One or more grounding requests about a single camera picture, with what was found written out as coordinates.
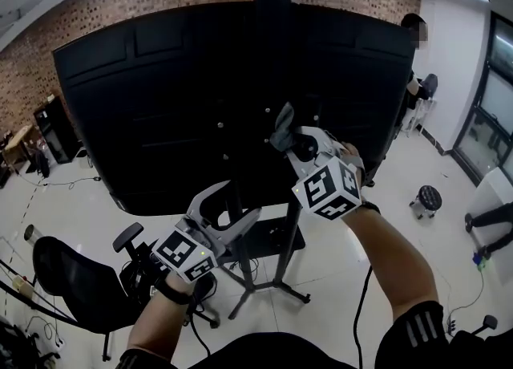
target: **black wristband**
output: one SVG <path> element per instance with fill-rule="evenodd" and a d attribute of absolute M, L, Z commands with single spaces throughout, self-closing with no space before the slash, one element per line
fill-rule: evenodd
<path fill-rule="evenodd" d="M 376 211 L 377 213 L 379 213 L 381 215 L 381 212 L 380 212 L 378 206 L 373 204 L 372 202 L 363 201 L 362 204 L 360 205 L 360 208 L 372 209 L 373 211 Z"/>
<path fill-rule="evenodd" d="M 177 303 L 178 305 L 188 305 L 189 303 L 191 303 L 191 295 L 183 294 L 181 292 L 178 292 L 178 290 L 174 290 L 166 283 L 165 278 L 159 279 L 159 281 L 156 284 L 156 289 L 167 299 L 173 301 L 174 303 Z"/>

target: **white wall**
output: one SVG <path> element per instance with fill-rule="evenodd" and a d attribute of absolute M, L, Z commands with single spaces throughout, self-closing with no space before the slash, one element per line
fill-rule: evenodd
<path fill-rule="evenodd" d="M 415 74 L 438 76 L 437 100 L 426 130 L 452 149 L 470 110 L 486 58 L 490 5 L 479 0 L 422 0 L 428 43 L 417 50 Z"/>

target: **black pants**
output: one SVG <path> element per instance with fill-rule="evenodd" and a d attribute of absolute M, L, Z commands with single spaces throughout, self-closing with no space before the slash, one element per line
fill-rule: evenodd
<path fill-rule="evenodd" d="M 511 222 L 513 224 L 513 202 L 504 204 L 496 209 L 482 213 L 472 219 L 472 226 L 488 226 L 499 224 L 501 222 Z M 492 253 L 513 241 L 513 229 L 497 241 L 487 245 L 487 252 Z"/>

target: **stool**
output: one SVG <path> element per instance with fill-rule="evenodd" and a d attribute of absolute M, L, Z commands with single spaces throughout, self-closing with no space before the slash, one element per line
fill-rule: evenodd
<path fill-rule="evenodd" d="M 424 207 L 424 211 L 417 216 L 417 219 L 422 219 L 426 212 L 430 212 L 429 218 L 432 218 L 442 206 L 442 197 L 440 197 L 440 193 L 434 187 L 424 185 L 418 190 L 418 195 L 410 202 L 410 206 L 417 202 Z"/>

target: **white tile floor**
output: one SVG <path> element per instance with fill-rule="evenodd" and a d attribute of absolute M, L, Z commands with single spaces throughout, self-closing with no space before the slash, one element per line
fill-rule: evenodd
<path fill-rule="evenodd" d="M 74 162 L 54 168 L 50 181 L 65 182 L 94 175 L 94 169 L 81 169 Z M 26 177 L 38 181 L 34 175 Z M 471 260 L 474 246 L 464 231 L 463 215 L 475 187 L 459 166 L 449 156 L 440 156 L 427 140 L 414 132 L 410 138 L 400 135 L 394 141 L 375 180 L 375 188 L 365 189 L 364 194 L 379 205 L 383 215 L 427 258 L 434 270 L 440 302 L 446 310 L 474 300 L 481 280 Z M 438 189 L 443 207 L 434 219 L 418 221 L 408 203 L 422 185 L 433 185 Z M 264 217 L 283 213 L 285 207 L 281 205 L 266 209 Z M 126 253 L 117 254 L 112 249 L 111 244 L 119 232 L 139 221 L 145 231 L 137 241 L 150 241 L 180 217 L 128 215 L 116 207 L 101 182 L 83 181 L 72 190 L 66 186 L 50 186 L 34 192 L 32 185 L 12 176 L 6 187 L 0 190 L 0 219 L 0 235 L 10 240 L 22 256 L 22 259 L 16 254 L 13 256 L 12 250 L 0 241 L 2 260 L 10 262 L 12 256 L 11 265 L 31 277 L 30 247 L 21 234 L 30 223 L 44 234 L 56 236 L 85 256 L 108 264 L 119 272 L 128 260 Z M 221 271 L 216 271 L 220 284 L 210 306 L 219 311 L 221 326 L 211 330 L 202 320 L 195 321 L 200 335 L 212 351 L 247 333 L 281 330 L 310 340 L 335 359 L 357 364 L 353 318 L 369 262 L 351 231 L 341 221 L 318 221 L 301 214 L 300 227 L 307 246 L 294 254 L 285 281 L 302 293 L 310 293 L 312 302 L 302 305 L 280 291 L 266 290 L 254 294 L 239 316 L 228 321 L 228 313 L 236 305 L 242 288 Z M 276 264 L 275 257 L 260 262 L 257 281 L 272 279 Z M 7 282 L 2 271 L 0 276 Z M 472 330 L 480 326 L 485 314 L 494 314 L 499 319 L 499 333 L 513 326 L 513 310 L 508 297 L 513 291 L 505 290 L 497 283 L 492 264 L 485 270 L 484 277 L 483 296 L 455 317 L 458 327 Z M 0 293 L 0 313 L 25 327 L 33 311 L 11 297 L 5 303 L 5 297 L 5 293 Z M 59 298 L 56 305 L 66 308 Z M 366 367 L 374 366 L 378 345 L 391 323 L 390 306 L 372 277 L 358 330 Z M 37 319 L 31 329 L 42 335 L 42 327 L 42 321 Z M 103 363 L 102 336 L 60 323 L 59 333 L 66 346 L 61 351 L 62 359 L 57 367 L 115 367 L 129 332 L 130 328 L 126 328 L 115 333 L 111 342 L 112 361 Z M 50 350 L 52 342 L 46 341 L 44 336 L 42 339 L 42 349 Z M 190 367 L 203 357 L 204 349 L 190 327 L 184 328 L 173 363 L 178 367 Z"/>

